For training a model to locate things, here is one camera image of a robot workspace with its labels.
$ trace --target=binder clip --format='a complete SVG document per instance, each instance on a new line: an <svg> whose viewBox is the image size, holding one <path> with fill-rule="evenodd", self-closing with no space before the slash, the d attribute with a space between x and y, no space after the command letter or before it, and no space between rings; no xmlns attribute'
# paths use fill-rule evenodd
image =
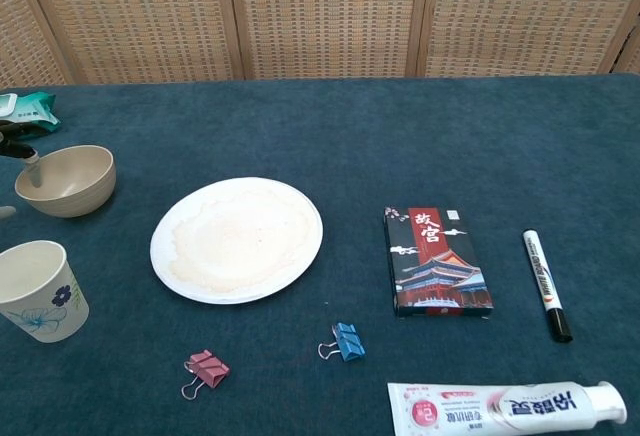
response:
<svg viewBox="0 0 640 436"><path fill-rule="evenodd" d="M336 338L335 343L325 344L320 343L318 345L318 354L322 359L329 359L331 355L340 353L344 361L351 361L352 359L362 358L365 354L364 347L360 342L358 333L353 324L337 323L331 327L333 335ZM334 349L327 354L322 354L322 347L332 348L338 346L338 349Z"/></svg>
<svg viewBox="0 0 640 436"><path fill-rule="evenodd" d="M184 367L191 374L195 374L195 378L189 384L185 384L180 392L184 399L193 401L198 395L198 390L205 384L210 388L215 388L231 371L229 367L216 358L211 352L205 349L202 353L192 354L189 361L184 362ZM202 382L196 387L193 392L193 396L188 396L185 390L194 384L196 381Z"/></svg>

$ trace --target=book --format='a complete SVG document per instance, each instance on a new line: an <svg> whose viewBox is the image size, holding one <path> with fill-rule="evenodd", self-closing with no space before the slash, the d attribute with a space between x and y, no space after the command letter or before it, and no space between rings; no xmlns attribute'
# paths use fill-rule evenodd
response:
<svg viewBox="0 0 640 436"><path fill-rule="evenodd" d="M387 207L384 223L398 316L491 312L491 295L457 210Z"/></svg>

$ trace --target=white plate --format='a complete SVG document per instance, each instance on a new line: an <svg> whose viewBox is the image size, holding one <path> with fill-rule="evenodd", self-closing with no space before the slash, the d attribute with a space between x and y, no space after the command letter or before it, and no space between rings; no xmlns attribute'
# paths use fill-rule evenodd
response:
<svg viewBox="0 0 640 436"><path fill-rule="evenodd" d="M151 238L151 263L186 298L237 304L291 284L321 243L320 214L300 191L270 179L228 179L164 215Z"/></svg>

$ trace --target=beige bowl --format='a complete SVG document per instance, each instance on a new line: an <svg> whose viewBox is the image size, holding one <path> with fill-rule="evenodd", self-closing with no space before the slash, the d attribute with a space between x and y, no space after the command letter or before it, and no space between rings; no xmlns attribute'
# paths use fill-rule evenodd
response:
<svg viewBox="0 0 640 436"><path fill-rule="evenodd" d="M113 154L101 146L72 146L40 158L42 184L36 188L26 170L16 179L16 193L50 216L73 218L102 206L116 185Z"/></svg>

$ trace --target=table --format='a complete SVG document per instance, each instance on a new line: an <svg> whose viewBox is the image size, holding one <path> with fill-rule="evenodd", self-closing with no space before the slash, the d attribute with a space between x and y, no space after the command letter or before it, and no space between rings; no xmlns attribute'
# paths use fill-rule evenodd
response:
<svg viewBox="0 0 640 436"><path fill-rule="evenodd" d="M0 322L4 436L392 434L387 382L613 383L640 432L640 77L223 82L46 88L55 134L41 154L99 144L116 158L110 201L86 217L40 214L0 161L0 249L63 244L90 306L85 326L37 343ZM214 181L291 184L324 222L320 252L266 299L210 306L168 290L149 242L165 212ZM394 316L384 207L455 207L493 296L490 319ZM555 343L522 243L536 228L575 340ZM336 321L366 358L323 361ZM182 363L231 367L182 399Z"/></svg>

